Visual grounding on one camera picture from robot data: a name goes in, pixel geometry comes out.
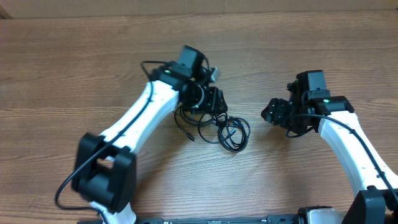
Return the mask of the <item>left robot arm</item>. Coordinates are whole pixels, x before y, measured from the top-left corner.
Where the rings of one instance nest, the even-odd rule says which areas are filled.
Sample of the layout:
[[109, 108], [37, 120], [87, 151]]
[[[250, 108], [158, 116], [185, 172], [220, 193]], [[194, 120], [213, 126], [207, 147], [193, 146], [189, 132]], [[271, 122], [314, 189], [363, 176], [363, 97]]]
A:
[[136, 159], [159, 123], [178, 105], [189, 112], [227, 110], [221, 90], [213, 87], [218, 67], [199, 50], [184, 46], [178, 60], [156, 63], [146, 87], [121, 118], [100, 135], [86, 133], [79, 142], [72, 189], [89, 202], [99, 223], [135, 223], [130, 201], [136, 186]]

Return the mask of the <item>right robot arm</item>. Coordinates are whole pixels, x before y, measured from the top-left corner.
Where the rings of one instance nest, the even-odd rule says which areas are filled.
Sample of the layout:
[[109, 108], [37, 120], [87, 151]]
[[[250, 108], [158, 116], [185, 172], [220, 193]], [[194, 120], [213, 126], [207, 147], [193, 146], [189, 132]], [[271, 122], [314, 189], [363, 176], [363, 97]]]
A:
[[322, 70], [297, 74], [288, 100], [273, 98], [261, 117], [288, 138], [310, 131], [331, 147], [349, 179], [354, 200], [347, 212], [330, 206], [301, 207], [276, 223], [397, 223], [397, 174], [383, 161], [345, 96], [332, 96]]

